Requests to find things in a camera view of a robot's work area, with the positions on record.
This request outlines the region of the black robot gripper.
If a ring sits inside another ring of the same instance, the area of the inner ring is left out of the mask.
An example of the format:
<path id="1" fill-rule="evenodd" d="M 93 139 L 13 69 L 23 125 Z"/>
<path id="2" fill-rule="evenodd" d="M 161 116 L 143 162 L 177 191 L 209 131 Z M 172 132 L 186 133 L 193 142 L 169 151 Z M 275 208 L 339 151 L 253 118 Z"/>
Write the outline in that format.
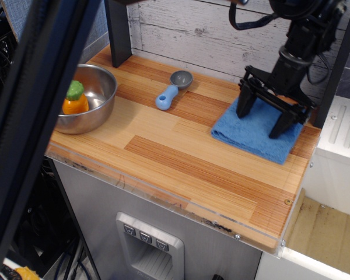
<path id="1" fill-rule="evenodd" d="M 261 99 L 279 110 L 282 114 L 269 134 L 271 139 L 278 138 L 292 124 L 306 123 L 316 105 L 303 93 L 300 84 L 313 58 L 313 54 L 307 58 L 303 54 L 295 56 L 282 46 L 279 49 L 279 58 L 271 72 L 251 65 L 246 66 L 246 73 L 239 84 L 237 116 L 243 118 L 248 115 L 256 99 Z"/>

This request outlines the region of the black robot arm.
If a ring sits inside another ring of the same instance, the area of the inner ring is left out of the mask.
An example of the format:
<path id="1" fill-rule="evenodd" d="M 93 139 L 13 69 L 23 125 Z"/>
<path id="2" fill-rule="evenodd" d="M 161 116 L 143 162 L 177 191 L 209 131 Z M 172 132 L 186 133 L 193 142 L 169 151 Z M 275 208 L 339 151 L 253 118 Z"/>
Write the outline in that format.
<path id="1" fill-rule="evenodd" d="M 272 14 L 255 22 L 236 22 L 236 2 L 231 2 L 229 21 L 236 30 L 263 27 L 277 18 L 291 21 L 287 41 L 279 50 L 279 58 L 271 72 L 251 65 L 245 68 L 240 81 L 240 96 L 236 114 L 243 118 L 256 99 L 268 103 L 281 112 L 269 137 L 275 139 L 293 124 L 305 124 L 316 108 L 300 88 L 303 78 L 309 78 L 310 67 L 324 57 L 335 41 L 335 32 L 347 7 L 345 1 L 270 1 Z"/>

